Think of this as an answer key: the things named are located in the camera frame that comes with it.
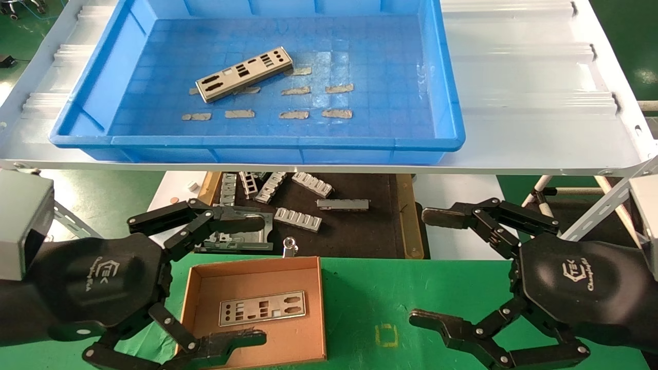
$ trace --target black work mat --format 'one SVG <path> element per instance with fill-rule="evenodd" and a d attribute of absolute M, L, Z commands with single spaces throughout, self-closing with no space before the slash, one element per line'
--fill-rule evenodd
<path fill-rule="evenodd" d="M 283 253 L 283 239 L 292 236 L 298 256 L 404 258 L 394 174 L 312 174 L 334 187 L 328 199 L 370 199 L 366 212 L 321 211 L 315 201 L 322 198 L 294 183 L 292 175 L 288 173 L 270 204 L 245 199 L 238 175 L 236 205 L 271 213 L 284 207 L 322 218 L 317 234 L 275 221 L 268 237 L 274 251 L 268 254 Z M 257 183 L 261 189 L 263 183 Z"/>

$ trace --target rectangular hole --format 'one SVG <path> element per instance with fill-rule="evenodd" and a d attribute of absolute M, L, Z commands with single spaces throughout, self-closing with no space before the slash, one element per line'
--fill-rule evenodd
<path fill-rule="evenodd" d="M 222 85 L 224 85 L 223 82 L 217 82 L 217 83 L 214 84 L 214 85 L 210 85 L 210 86 L 208 86 L 208 87 L 206 88 L 206 91 L 209 92 L 209 91 L 211 91 L 211 90 L 214 90 L 214 89 L 217 89 L 217 88 L 221 88 Z"/>
<path fill-rule="evenodd" d="M 201 81 L 202 84 L 208 84 L 209 82 L 215 81 L 219 76 L 215 75 L 212 77 L 208 77 L 205 80 Z"/>

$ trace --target green floor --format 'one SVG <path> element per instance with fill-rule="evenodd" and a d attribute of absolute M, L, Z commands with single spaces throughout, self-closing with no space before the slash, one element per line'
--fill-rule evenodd
<path fill-rule="evenodd" d="M 47 0 L 48 13 L 61 11 L 59 0 Z M 613 45 L 631 88 L 639 100 L 658 99 L 658 1 L 592 0 L 599 21 Z M 28 60 L 36 52 L 53 19 L 39 20 L 17 5 L 19 20 L 0 16 L 0 53 Z M 0 68 L 0 103 L 11 90 L 26 62 L 14 68 Z M 45 171 L 56 179 L 58 199 L 104 236 L 125 232 L 126 217 L 143 211 L 155 193 L 163 174 L 134 171 Z M 520 203 L 537 176 L 499 176 L 505 197 Z M 556 178 L 555 184 L 594 185 L 591 178 Z"/>

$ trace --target yellow marking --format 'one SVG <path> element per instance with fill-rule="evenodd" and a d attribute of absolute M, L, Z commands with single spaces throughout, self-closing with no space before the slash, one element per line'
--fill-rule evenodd
<path fill-rule="evenodd" d="M 393 329 L 393 337 L 395 338 L 393 342 L 384 342 L 382 343 L 381 336 L 380 336 L 380 327 L 382 329 Z M 381 324 L 381 325 L 375 325 L 374 327 L 374 342 L 379 346 L 379 347 L 384 347 L 384 348 L 395 348 L 397 347 L 397 327 L 395 325 L 391 324 Z"/>

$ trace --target printed logo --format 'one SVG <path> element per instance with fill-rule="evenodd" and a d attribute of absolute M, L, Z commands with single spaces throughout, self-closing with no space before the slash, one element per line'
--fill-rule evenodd
<path fill-rule="evenodd" d="M 581 258 L 579 263 L 576 263 L 575 259 L 568 259 L 567 262 L 562 263 L 562 273 L 573 282 L 588 278 L 587 290 L 594 291 L 594 273 L 587 259 Z"/>

